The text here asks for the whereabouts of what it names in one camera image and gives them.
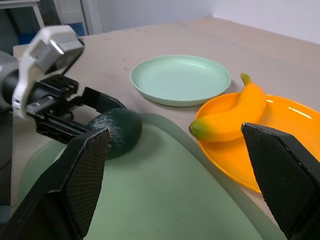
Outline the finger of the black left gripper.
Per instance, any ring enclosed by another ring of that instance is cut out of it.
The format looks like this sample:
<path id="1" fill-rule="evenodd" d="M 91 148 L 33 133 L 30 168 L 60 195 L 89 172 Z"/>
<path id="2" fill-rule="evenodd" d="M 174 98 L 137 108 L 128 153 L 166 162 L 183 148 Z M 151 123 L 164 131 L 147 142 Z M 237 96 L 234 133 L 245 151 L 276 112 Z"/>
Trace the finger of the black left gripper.
<path id="1" fill-rule="evenodd" d="M 88 127 L 71 118 L 64 119 L 52 114 L 34 120 L 37 133 L 63 144 L 68 144 L 72 139 L 89 131 Z"/>
<path id="2" fill-rule="evenodd" d="M 106 113 L 113 109 L 126 109 L 126 106 L 118 99 L 90 87 L 84 89 L 81 104 L 95 109 L 98 113 Z"/>

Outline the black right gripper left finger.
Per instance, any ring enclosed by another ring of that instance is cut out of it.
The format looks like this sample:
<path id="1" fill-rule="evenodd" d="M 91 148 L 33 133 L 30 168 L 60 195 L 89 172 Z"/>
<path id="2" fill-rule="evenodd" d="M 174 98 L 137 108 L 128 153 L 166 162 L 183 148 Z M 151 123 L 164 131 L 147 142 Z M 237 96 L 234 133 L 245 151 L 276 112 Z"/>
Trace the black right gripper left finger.
<path id="1" fill-rule="evenodd" d="M 104 176 L 109 131 L 72 139 L 34 183 L 0 233 L 2 240 L 82 240 Z"/>

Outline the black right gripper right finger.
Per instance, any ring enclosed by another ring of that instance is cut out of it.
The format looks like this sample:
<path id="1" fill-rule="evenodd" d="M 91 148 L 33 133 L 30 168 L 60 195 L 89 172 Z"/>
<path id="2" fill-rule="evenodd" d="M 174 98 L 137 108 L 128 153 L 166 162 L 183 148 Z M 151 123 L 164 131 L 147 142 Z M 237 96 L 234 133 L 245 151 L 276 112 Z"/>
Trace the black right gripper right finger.
<path id="1" fill-rule="evenodd" d="M 288 240 L 320 238 L 320 163 L 291 134 L 243 123 L 251 166 L 264 201 Z"/>

